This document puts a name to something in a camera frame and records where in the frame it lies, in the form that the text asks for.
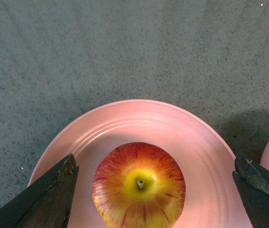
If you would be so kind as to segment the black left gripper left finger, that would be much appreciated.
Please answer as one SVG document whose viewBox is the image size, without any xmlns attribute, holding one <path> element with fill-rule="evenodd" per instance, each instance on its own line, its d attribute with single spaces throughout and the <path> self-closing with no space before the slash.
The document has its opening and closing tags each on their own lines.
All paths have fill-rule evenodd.
<svg viewBox="0 0 269 228">
<path fill-rule="evenodd" d="M 66 228 L 79 167 L 67 155 L 0 208 L 0 228 Z"/>
</svg>

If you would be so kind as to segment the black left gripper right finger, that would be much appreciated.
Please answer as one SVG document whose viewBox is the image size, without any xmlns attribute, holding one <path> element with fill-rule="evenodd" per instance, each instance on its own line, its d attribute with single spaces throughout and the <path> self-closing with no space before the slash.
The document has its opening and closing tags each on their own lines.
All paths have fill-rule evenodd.
<svg viewBox="0 0 269 228">
<path fill-rule="evenodd" d="M 254 228 L 269 228 L 269 171 L 237 154 L 233 180 Z"/>
</svg>

